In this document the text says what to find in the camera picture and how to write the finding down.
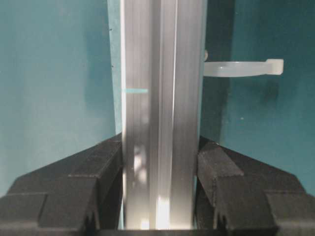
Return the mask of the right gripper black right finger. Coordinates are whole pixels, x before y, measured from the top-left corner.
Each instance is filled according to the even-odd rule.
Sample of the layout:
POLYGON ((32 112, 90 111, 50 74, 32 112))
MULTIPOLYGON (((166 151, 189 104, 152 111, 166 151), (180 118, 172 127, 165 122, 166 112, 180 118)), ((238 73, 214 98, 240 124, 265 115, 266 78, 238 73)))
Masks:
POLYGON ((312 236, 315 198, 295 175, 201 137, 195 220, 220 236, 312 236))

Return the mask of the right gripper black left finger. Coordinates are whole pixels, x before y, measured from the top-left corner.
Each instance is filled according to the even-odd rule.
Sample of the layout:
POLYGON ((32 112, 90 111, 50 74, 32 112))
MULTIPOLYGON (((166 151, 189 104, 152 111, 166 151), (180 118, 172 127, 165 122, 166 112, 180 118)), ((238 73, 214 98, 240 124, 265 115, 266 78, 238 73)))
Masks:
POLYGON ((122 137, 15 179, 0 199, 3 236, 94 236, 119 225, 122 137))

